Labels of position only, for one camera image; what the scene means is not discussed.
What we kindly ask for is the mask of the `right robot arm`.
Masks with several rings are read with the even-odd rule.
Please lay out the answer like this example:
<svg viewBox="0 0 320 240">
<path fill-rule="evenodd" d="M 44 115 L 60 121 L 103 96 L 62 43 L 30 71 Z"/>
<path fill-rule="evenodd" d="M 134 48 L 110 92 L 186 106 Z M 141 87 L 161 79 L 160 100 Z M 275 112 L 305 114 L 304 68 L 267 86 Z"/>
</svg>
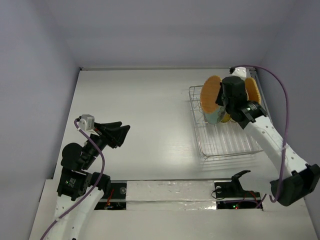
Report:
<svg viewBox="0 0 320 240">
<path fill-rule="evenodd" d="M 320 167 L 310 165 L 285 143 L 266 110 L 247 99 L 245 82 L 238 76 L 222 79 L 216 104 L 259 144 L 278 170 L 279 178 L 270 181 L 271 194 L 282 206 L 290 206 L 312 193 L 320 179 Z"/>
</svg>

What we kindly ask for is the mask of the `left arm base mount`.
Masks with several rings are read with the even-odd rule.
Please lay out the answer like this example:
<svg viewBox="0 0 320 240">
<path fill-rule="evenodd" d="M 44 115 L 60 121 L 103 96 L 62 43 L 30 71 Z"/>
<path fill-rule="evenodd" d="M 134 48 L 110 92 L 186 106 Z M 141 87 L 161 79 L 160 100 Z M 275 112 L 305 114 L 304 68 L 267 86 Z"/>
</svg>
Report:
<svg viewBox="0 0 320 240">
<path fill-rule="evenodd" d="M 110 190 L 95 206 L 95 210 L 126 210 L 127 208 L 127 182 L 126 181 L 112 181 Z"/>
</svg>

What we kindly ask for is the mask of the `teal floral plate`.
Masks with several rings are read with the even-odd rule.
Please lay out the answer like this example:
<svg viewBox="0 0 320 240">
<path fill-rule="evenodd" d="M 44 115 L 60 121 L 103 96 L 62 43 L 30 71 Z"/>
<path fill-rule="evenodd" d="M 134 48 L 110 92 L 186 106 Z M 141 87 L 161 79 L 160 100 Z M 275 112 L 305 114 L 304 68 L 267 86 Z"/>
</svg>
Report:
<svg viewBox="0 0 320 240">
<path fill-rule="evenodd" d="M 203 113 L 205 122 L 211 125 L 216 125 L 222 121 L 225 117 L 226 111 L 223 106 L 218 106 L 218 108 L 212 113 Z"/>
</svg>

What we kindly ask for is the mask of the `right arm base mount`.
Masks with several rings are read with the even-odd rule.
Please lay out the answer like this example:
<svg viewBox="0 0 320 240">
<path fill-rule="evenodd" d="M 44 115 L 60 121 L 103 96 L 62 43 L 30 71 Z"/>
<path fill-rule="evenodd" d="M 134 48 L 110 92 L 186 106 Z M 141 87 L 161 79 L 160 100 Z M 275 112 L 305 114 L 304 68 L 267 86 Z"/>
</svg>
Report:
<svg viewBox="0 0 320 240">
<path fill-rule="evenodd" d="M 250 170 L 242 170 L 231 177 L 230 180 L 214 182 L 211 197 L 216 200 L 218 210 L 263 209 L 262 196 L 253 190 L 244 190 L 240 178 Z"/>
</svg>

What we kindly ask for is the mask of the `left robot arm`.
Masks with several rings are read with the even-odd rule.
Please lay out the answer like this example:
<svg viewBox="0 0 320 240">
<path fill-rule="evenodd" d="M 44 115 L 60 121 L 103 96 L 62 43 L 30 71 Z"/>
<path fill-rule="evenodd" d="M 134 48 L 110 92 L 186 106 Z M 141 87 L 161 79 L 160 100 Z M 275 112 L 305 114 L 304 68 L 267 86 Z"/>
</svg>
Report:
<svg viewBox="0 0 320 240">
<path fill-rule="evenodd" d="M 124 210 L 126 182 L 112 182 L 110 176 L 88 172 L 89 167 L 103 156 L 103 149 L 121 147 L 130 130 L 122 122 L 96 123 L 77 118 L 74 124 L 85 137 L 84 145 L 75 142 L 62 150 L 61 175 L 53 224 L 43 234 L 43 240 L 79 240 L 95 209 Z"/>
</svg>

